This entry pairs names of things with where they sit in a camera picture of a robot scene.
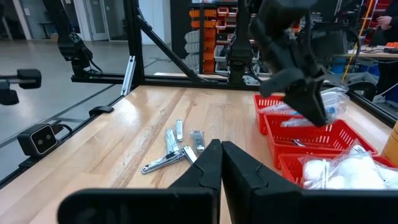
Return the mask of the blue and white toothbrush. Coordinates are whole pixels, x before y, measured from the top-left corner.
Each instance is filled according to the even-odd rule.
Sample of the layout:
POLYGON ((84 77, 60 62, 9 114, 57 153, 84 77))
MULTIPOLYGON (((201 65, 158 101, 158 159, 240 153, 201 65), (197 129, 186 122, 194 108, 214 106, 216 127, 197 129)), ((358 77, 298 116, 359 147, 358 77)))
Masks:
POLYGON ((339 115, 346 112, 348 108, 347 102, 349 102, 349 96, 346 94, 346 90, 340 87, 333 87, 321 91, 321 97, 325 107, 328 124, 333 123, 339 115))

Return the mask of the cotton swabs and balls bag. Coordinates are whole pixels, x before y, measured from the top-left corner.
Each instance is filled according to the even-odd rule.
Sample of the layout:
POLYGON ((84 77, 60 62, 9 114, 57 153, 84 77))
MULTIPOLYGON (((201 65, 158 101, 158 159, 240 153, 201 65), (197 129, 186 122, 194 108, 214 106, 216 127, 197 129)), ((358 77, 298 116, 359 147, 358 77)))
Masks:
POLYGON ((306 189, 325 189, 329 179, 330 162, 310 159, 303 165, 303 186, 306 189))

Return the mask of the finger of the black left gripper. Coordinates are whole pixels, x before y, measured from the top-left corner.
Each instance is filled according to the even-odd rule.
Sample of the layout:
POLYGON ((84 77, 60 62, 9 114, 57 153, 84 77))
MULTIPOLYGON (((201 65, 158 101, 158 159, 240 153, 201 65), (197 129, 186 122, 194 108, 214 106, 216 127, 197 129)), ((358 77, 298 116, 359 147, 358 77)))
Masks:
POLYGON ((285 96, 293 97, 307 89, 307 81, 299 68, 286 68, 270 79, 261 83, 259 93, 268 97, 276 92, 284 92, 285 96))
POLYGON ((298 83, 290 87, 284 96, 284 103, 307 118, 316 127, 322 127, 328 122, 320 93, 322 85, 323 80, 298 83))

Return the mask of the labelled vanity pack bag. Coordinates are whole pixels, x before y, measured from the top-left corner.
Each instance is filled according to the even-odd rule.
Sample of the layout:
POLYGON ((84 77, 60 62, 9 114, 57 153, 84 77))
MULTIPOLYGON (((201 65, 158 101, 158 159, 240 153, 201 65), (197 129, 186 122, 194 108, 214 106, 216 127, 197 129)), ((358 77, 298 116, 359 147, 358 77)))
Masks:
POLYGON ((327 189, 385 189, 385 183, 370 152, 356 139, 336 159, 326 176, 327 189))

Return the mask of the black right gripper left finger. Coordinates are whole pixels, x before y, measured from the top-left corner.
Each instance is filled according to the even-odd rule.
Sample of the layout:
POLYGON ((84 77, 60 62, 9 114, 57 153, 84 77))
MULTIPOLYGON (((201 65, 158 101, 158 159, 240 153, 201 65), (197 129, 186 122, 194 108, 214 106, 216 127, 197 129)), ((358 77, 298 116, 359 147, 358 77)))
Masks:
POLYGON ((83 189, 59 205, 58 224, 219 224, 223 147, 212 140, 166 189, 83 189))

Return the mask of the wooden workbench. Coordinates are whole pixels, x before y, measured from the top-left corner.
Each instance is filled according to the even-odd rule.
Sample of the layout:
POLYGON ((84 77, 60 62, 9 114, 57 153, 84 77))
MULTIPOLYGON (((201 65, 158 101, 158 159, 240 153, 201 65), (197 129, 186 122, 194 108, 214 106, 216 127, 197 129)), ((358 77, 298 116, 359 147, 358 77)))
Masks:
MULTIPOLYGON (((398 54, 390 54, 384 51, 384 49, 397 49, 393 47, 378 45, 375 47, 369 47, 364 45, 359 50, 358 60, 373 60, 373 61, 398 61, 398 54)), ((350 58, 355 57, 357 50, 348 50, 344 54, 333 55, 332 58, 350 58)))

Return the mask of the cotton balls clear bag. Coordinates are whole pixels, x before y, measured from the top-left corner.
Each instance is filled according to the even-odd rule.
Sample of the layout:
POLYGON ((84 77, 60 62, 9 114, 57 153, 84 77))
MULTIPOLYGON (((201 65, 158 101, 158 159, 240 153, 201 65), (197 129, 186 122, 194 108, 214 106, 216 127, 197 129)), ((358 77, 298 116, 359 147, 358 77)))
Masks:
POLYGON ((398 168, 385 168, 383 174, 387 187, 398 190, 398 168))

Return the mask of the silver aluminium bar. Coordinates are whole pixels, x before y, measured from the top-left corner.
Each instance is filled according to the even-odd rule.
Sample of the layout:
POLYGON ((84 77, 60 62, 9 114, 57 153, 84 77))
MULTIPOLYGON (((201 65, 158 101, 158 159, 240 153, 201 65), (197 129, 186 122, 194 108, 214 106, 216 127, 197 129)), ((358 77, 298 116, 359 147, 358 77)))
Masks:
POLYGON ((131 84, 134 76, 135 67, 136 67, 136 57, 131 55, 127 63, 126 72, 121 88, 122 96, 126 96, 131 91, 131 84))

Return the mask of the red plastic basket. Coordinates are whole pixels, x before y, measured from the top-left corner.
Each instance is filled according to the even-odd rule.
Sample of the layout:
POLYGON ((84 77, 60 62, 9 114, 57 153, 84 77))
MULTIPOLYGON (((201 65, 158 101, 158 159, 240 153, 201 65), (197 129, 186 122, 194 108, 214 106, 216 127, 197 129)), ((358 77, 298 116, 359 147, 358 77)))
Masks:
POLYGON ((276 105, 279 103, 283 103, 283 96, 279 95, 271 95, 267 98, 262 97, 261 95, 254 95, 254 104, 256 107, 256 118, 259 125, 259 130, 261 134, 267 135, 267 124, 265 122, 265 115, 267 114, 277 114, 277 113, 261 113, 259 110, 261 108, 265 108, 267 106, 276 105))
POLYGON ((276 169, 280 169, 280 154, 339 154, 349 148, 356 139, 366 151, 377 154, 377 150, 367 140, 341 119, 321 128, 280 126, 281 122, 296 117, 287 114, 265 115, 267 142, 276 169), (293 139, 299 139, 305 147, 295 146, 292 143, 293 139))
MULTIPOLYGON (((281 154, 279 156, 280 159, 280 166, 282 170, 282 175, 289 181, 305 188, 303 186, 303 165, 304 162, 310 159, 326 159, 330 163, 332 162, 333 159, 336 159, 339 155, 303 155, 303 154, 281 154)), ((385 163, 385 160, 381 157, 376 157, 372 156, 376 166, 379 170, 379 174, 384 180, 384 169, 391 167, 395 168, 393 166, 388 166, 385 163)), ((387 185, 385 184, 386 188, 385 189, 380 189, 380 190, 395 190, 395 189, 389 189, 387 185)), ((309 189, 309 190, 351 190, 351 189, 309 189)))

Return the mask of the black table clamp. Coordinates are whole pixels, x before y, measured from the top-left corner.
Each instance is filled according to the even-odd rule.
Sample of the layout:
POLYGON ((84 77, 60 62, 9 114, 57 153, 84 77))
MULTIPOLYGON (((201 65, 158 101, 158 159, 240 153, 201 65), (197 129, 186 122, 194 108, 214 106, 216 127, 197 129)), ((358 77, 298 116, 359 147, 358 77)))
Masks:
POLYGON ((93 109, 89 110, 89 116, 98 116, 103 113, 112 113, 114 111, 114 108, 112 106, 97 106, 94 107, 93 109))

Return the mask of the person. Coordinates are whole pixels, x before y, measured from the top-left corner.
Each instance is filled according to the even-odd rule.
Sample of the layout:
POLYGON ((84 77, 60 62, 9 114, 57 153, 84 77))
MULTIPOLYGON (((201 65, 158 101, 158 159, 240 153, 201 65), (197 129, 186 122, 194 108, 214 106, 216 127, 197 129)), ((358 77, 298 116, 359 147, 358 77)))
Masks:
MULTIPOLYGON (((386 42, 398 42, 398 0, 392 0, 383 15, 377 18, 377 26, 382 29, 386 42)), ((378 95, 398 83, 398 62, 380 63, 379 71, 378 95)))

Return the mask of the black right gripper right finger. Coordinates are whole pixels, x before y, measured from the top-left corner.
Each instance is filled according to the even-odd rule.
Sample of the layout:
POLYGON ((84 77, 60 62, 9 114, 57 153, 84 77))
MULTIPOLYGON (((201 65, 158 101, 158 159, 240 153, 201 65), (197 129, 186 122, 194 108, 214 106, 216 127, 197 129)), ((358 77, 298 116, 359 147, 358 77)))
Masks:
POLYGON ((222 147, 233 224, 398 224, 398 190, 305 190, 233 142, 222 147))

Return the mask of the shelf with orange bins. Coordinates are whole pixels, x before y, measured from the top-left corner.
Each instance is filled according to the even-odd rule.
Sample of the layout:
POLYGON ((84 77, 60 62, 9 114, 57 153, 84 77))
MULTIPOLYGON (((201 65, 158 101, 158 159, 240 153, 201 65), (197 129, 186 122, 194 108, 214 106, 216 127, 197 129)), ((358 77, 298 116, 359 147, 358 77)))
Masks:
POLYGON ((259 50, 248 34, 255 16, 248 0, 192 0, 189 6, 192 29, 185 34, 185 61, 196 72, 225 77, 240 59, 246 74, 259 73, 259 50))

